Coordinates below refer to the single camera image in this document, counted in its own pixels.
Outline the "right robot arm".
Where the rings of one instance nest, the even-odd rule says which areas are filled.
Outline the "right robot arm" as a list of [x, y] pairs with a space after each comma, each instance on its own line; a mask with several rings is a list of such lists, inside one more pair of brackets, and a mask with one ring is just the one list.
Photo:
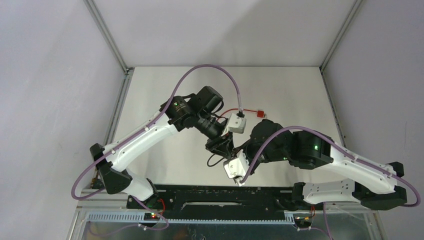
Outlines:
[[252, 129], [237, 159], [240, 170], [231, 170], [230, 177], [242, 185], [243, 179], [260, 164], [281, 161], [302, 170], [325, 170], [343, 176], [342, 180], [331, 182], [295, 183], [290, 198], [282, 203], [288, 209], [325, 202], [355, 202], [370, 210], [387, 211], [408, 201], [406, 189], [398, 185], [398, 178], [404, 175], [400, 162], [377, 164], [320, 132], [304, 127], [292, 132], [268, 119]]

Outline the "red cable lock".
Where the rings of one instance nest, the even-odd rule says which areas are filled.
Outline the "red cable lock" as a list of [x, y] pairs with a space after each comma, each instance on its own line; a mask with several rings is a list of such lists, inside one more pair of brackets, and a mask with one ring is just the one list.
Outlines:
[[[230, 108], [230, 109], [224, 111], [223, 113], [221, 113], [219, 116], [220, 117], [223, 117], [225, 114], [231, 113], [231, 112], [234, 112], [234, 111], [237, 112], [238, 109], [237, 108]], [[263, 110], [244, 109], [244, 111], [245, 112], [248, 112], [248, 113], [255, 114], [256, 117], [257, 118], [260, 118], [260, 119], [265, 119], [267, 117], [266, 113]]]

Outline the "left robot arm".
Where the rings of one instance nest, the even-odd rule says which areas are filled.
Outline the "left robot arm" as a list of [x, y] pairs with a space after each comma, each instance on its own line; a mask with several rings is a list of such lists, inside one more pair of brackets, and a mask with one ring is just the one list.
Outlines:
[[212, 87], [205, 86], [198, 93], [174, 96], [170, 103], [161, 105], [145, 125], [140, 126], [121, 140], [102, 146], [90, 147], [96, 169], [109, 195], [127, 193], [138, 199], [145, 208], [153, 208], [158, 194], [149, 179], [142, 179], [127, 169], [129, 164], [160, 141], [184, 129], [196, 128], [207, 137], [205, 148], [230, 160], [235, 157], [234, 133], [243, 133], [246, 121], [231, 114], [223, 122], [215, 109], [224, 105], [223, 97]]

